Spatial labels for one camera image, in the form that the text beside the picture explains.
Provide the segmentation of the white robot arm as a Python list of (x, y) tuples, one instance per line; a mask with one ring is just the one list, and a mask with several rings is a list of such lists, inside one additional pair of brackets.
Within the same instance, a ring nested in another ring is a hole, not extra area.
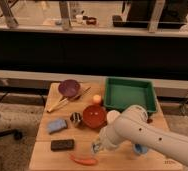
[(92, 142), (92, 152), (115, 150), (124, 141), (140, 144), (170, 157), (188, 167), (188, 136), (165, 131), (147, 123), (147, 111), (132, 105), (123, 112), (107, 113), (107, 125)]

